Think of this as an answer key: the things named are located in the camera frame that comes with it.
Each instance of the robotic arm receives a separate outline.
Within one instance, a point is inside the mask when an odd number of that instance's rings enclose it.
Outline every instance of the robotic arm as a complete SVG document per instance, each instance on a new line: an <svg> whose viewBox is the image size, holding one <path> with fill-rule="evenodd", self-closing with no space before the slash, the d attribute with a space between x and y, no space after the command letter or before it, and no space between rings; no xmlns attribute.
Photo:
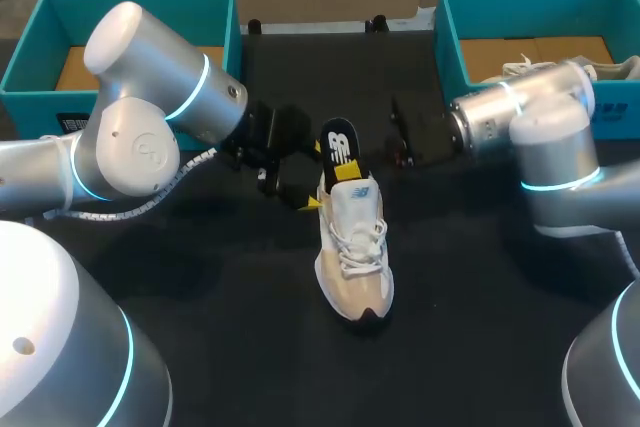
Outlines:
<svg viewBox="0 0 640 427"><path fill-rule="evenodd" d="M277 193L279 161L314 157L311 122L295 107L250 102L246 88L132 2L114 7L84 56L100 81L86 128L63 137L0 143L0 213L68 209L161 191L179 165L167 122L219 146L236 165L263 169Z"/></svg>
<svg viewBox="0 0 640 427"><path fill-rule="evenodd" d="M456 99L458 151L482 158L512 146L536 229L552 237L619 231L640 216L640 161L601 167L586 73L570 62Z"/></svg>

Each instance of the new balance sneaker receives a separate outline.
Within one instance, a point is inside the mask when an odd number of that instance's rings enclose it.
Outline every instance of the new balance sneaker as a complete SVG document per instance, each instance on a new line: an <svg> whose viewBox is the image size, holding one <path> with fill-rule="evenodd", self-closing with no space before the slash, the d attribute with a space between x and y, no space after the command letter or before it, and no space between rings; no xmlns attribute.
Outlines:
<svg viewBox="0 0 640 427"><path fill-rule="evenodd" d="M378 184L360 162L358 138L349 121L325 123L320 145L318 282L331 307L345 319L382 319L393 302L393 275Z"/></svg>

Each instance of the teal bin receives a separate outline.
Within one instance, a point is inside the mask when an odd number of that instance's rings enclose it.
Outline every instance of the teal bin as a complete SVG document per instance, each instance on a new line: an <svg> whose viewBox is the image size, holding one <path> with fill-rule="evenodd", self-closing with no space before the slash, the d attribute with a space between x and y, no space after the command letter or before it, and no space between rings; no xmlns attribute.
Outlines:
<svg viewBox="0 0 640 427"><path fill-rule="evenodd" d="M460 40L602 36L614 62L640 55L640 0L439 0L435 53L447 105L469 80ZM640 138L640 81L594 82L597 139Z"/></svg>
<svg viewBox="0 0 640 427"><path fill-rule="evenodd" d="M100 19L126 0L38 0L9 62L0 96L20 138L61 135L88 119L98 92L56 91L71 46L84 46ZM235 0L130 0L188 42L223 46L222 68L240 76L242 38ZM206 146L181 132L183 150Z"/></svg>

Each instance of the shoe sole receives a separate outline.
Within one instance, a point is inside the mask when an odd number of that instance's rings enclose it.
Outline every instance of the shoe sole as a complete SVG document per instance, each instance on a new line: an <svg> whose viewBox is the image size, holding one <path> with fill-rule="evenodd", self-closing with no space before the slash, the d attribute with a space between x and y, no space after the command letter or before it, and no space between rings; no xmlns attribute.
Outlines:
<svg viewBox="0 0 640 427"><path fill-rule="evenodd" d="M350 317L348 317L347 315L344 314L344 312L342 312L340 310L340 308L335 304L335 302L333 301L333 297L331 297L331 295L329 294L329 289L327 289L327 287L324 285L324 281L323 281L323 277L322 277L322 251L320 251L320 253L318 254L318 257L316 257L316 261L314 264L314 268L316 271L316 278L318 279L318 284L320 285L320 289L322 290L322 293L324 294L325 299L327 299L327 302L329 302L329 305L331 305L331 308L333 310L335 310L338 315L340 315L340 317L348 320L349 322L359 322L360 319L352 319ZM393 305L393 296L395 293L395 288L394 288L394 283L393 283L393 272L391 271L391 269L389 269L389 295L391 296L391 300L389 302L389 308L387 309L387 311L384 313L384 315L382 317L377 317L378 320L382 320L384 319L387 314L389 313L389 310L391 310L391 306Z"/></svg>

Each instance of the black tabletop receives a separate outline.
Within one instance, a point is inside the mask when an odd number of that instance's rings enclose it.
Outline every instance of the black tabletop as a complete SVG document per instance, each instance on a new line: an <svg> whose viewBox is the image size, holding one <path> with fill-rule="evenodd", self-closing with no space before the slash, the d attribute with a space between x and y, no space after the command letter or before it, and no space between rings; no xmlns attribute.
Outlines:
<svg viewBox="0 0 640 427"><path fill-rule="evenodd" d="M431 33L244 45L252 96L296 103L317 128L340 115L358 129L384 198L394 307L375 335L347 328L315 278L317 213L263 198L255 172L216 162L133 221L37 220L160 350L172 425L569 425L564 355L629 281L610 239L536 235L509 161L411 171L385 161L393 95L407 108L444 109ZM0 43L0 57L14 46ZM11 135L1 117L0 135ZM640 155L633 142L598 149L604 164ZM291 178L319 175L304 159L285 166Z"/></svg>

